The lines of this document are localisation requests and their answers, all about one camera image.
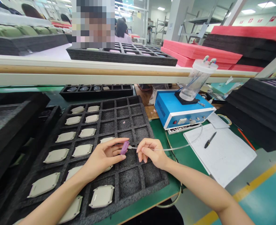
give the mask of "floor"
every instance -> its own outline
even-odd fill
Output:
[[[276,151],[256,151],[255,160],[227,187],[255,224],[276,225]],[[176,207],[184,224],[221,224],[217,214],[185,189]]]

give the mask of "hand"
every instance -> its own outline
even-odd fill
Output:
[[[115,138],[98,144],[84,166],[76,173],[77,177],[89,183],[109,166],[124,160],[126,156],[120,155],[123,144],[117,143],[128,140],[129,138]]]
[[[149,157],[156,167],[164,170],[171,159],[167,157],[165,151],[156,149],[163,149],[160,140],[144,138],[137,147],[139,162],[143,159],[146,163]]]

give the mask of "yellow floor line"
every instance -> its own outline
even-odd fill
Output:
[[[276,164],[274,164],[271,168],[266,170],[264,173],[262,173],[260,176],[258,176],[256,179],[254,179],[250,185],[246,185],[244,188],[242,188],[240,191],[238,191],[233,197],[234,199],[239,202],[243,198],[245,198],[249,193],[251,193],[254,189],[256,189],[258,186],[260,186],[264,181],[266,181],[269,177],[271,177],[276,172]],[[214,211],[209,212],[207,215],[205,215],[203,218],[201,218],[199,221],[195,223],[195,225],[203,225],[203,224],[212,224],[218,219],[217,213]]]

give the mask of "plastic bag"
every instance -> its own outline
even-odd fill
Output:
[[[157,96],[157,90],[169,90],[168,84],[152,84],[153,93],[150,97],[149,105],[154,105]]]

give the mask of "green workbench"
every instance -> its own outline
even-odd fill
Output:
[[[60,105],[62,109],[67,108],[70,104],[75,103],[81,103],[81,102],[95,102],[95,101],[101,101],[106,99],[97,99],[97,100],[84,100],[84,101],[72,101],[67,102],[65,101],[61,95],[59,95],[59,92],[63,86],[38,86],[38,87],[2,87],[0,88],[0,93],[6,93],[6,92],[26,92],[26,91],[40,91],[45,92],[48,97],[51,99],[49,105]],[[163,129],[163,126],[161,124],[161,121],[159,119],[150,121],[151,128],[153,130],[154,136],[156,139],[159,139],[162,143],[163,148],[169,148],[165,130]],[[238,132],[237,127],[235,125],[232,125],[230,128],[237,136],[244,138],[241,136],[241,134]],[[187,144],[186,139],[183,136],[183,132],[179,132],[176,134],[168,135],[170,144],[173,148],[180,147]],[[259,146],[256,145],[253,141],[250,141],[253,146],[258,149]],[[166,152],[167,156],[173,159],[173,156],[170,152]],[[179,160],[179,163],[189,166],[191,168],[194,168],[204,174],[208,173],[206,172],[205,168],[203,167],[202,163],[198,159],[198,157],[193,152],[192,148],[190,146],[178,149],[175,151],[175,156]],[[167,185],[165,188],[148,195],[134,204],[116,212],[112,216],[102,220],[101,222],[97,223],[97,225],[105,225],[105,224],[119,224],[122,222],[125,222],[147,210],[149,210],[152,207],[155,207],[156,205],[160,204],[161,202],[164,202],[165,200],[169,199],[172,196],[177,195],[177,193],[180,191],[180,183],[179,181],[169,174],[169,185]]]

